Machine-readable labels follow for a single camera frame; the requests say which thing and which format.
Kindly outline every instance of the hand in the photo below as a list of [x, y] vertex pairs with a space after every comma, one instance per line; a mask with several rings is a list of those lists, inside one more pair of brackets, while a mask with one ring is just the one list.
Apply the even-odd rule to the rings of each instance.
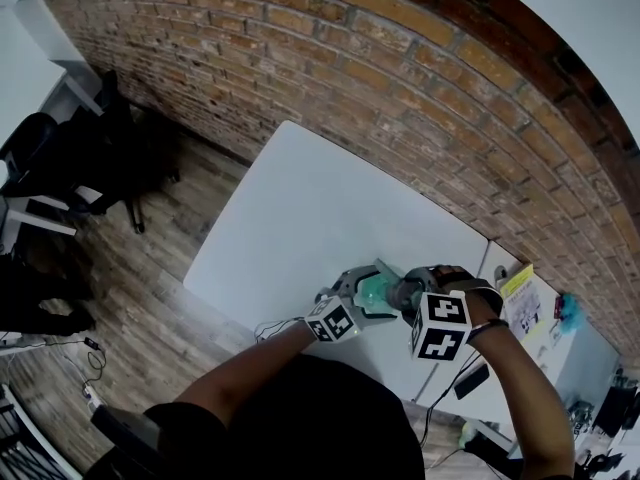
[[[432, 273], [438, 283], [438, 286], [446, 293], [449, 293], [452, 289], [448, 287], [461, 279], [475, 279], [462, 267], [450, 265], [440, 265], [434, 268]], [[473, 327], [482, 325], [492, 318], [497, 318], [496, 313], [491, 309], [489, 303], [476, 291], [472, 290], [465, 292], [465, 300], [467, 302], [469, 317], [471, 318], [471, 325]]]

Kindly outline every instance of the paper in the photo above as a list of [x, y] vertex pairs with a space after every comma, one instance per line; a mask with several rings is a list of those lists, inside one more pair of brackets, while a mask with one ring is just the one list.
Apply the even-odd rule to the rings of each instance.
[[525, 266], [509, 279], [500, 293], [509, 328], [522, 341], [542, 321], [540, 297], [533, 283], [533, 265]]

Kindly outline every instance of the person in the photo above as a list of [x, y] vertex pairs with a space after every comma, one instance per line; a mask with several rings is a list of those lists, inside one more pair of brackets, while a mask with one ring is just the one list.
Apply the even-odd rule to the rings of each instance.
[[[434, 275], [447, 291], [447, 279], [460, 272], [440, 266]], [[466, 300], [475, 328], [495, 319], [477, 292]], [[160, 429], [163, 471], [143, 474], [114, 448], [85, 478], [424, 478], [400, 400], [349, 366], [301, 355], [314, 341], [297, 322], [199, 378], [174, 402], [146, 411]], [[571, 478], [568, 416], [544, 374], [504, 326], [486, 326], [470, 345], [504, 390], [525, 459], [522, 478]]]
[[[0, 256], [0, 332], [70, 336], [95, 325], [89, 312], [75, 301], [92, 297], [91, 289], [77, 281], [44, 274], [12, 254]], [[40, 307], [40, 302], [62, 299], [72, 312], [55, 315]]]

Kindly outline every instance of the black office chair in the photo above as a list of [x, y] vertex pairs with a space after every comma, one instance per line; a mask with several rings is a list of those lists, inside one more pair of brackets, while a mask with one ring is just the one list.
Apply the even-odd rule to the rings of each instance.
[[[164, 170], [152, 158], [128, 101], [118, 92], [114, 71], [104, 77], [101, 103], [102, 116], [78, 109], [60, 125], [47, 114], [28, 116], [0, 149], [9, 170], [0, 193], [5, 197], [47, 195], [72, 210], [97, 215], [123, 200], [136, 233], [143, 233], [140, 194], [165, 176], [179, 181], [179, 173]], [[76, 193], [80, 186], [102, 195], [86, 201]]]

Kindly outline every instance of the blue object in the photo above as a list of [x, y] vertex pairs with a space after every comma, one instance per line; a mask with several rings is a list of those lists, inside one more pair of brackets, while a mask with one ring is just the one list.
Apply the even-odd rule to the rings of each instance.
[[582, 326], [585, 316], [578, 299], [573, 295], [566, 293], [560, 299], [560, 330], [562, 334], [568, 334]]

